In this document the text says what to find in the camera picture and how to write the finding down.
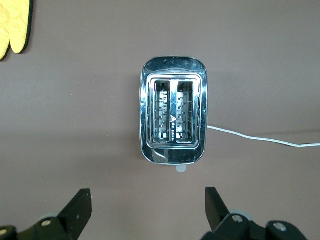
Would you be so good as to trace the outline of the chrome and beige toaster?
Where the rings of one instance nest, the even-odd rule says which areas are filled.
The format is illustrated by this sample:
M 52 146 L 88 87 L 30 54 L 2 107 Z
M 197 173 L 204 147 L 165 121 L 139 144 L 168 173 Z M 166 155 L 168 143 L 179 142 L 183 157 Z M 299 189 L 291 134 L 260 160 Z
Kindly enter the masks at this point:
M 208 74 L 186 56 L 160 56 L 142 68 L 139 139 L 151 163 L 183 173 L 204 154 L 208 125 Z

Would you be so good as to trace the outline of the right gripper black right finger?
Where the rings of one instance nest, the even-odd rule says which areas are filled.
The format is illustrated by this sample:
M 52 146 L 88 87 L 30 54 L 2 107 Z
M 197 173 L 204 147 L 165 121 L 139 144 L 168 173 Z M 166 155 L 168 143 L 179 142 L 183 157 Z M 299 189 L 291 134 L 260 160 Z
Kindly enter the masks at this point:
M 241 212 L 230 212 L 215 187 L 205 188 L 205 213 L 211 231 L 201 240 L 308 240 L 289 222 L 271 220 L 262 227 Z

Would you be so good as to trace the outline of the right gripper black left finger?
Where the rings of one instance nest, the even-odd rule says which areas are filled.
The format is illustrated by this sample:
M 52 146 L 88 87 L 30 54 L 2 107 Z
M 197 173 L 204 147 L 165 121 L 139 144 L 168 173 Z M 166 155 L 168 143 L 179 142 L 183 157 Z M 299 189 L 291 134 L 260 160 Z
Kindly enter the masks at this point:
M 83 188 L 57 216 L 48 216 L 18 232 L 13 225 L 0 226 L 0 240 L 78 240 L 92 216 L 92 196 Z

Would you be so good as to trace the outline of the brown table cover sheet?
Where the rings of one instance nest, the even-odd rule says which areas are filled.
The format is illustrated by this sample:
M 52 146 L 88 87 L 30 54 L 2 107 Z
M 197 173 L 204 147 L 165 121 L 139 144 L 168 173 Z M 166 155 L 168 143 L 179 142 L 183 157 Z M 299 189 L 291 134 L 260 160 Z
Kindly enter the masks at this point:
M 320 147 L 209 129 L 183 173 L 144 158 L 141 70 L 170 55 L 206 66 L 210 126 L 320 143 L 320 0 L 35 0 L 27 50 L 0 62 L 0 226 L 89 188 L 79 240 L 199 240 L 215 187 L 258 225 L 320 240 Z

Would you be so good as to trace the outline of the yellow quilted oven mitt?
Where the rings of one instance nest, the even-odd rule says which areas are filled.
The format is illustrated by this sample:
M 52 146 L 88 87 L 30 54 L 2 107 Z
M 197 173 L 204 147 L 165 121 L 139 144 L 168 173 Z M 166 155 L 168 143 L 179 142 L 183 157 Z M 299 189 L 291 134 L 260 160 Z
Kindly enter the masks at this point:
M 9 49 L 23 53 L 29 44 L 34 0 L 0 0 L 0 61 Z

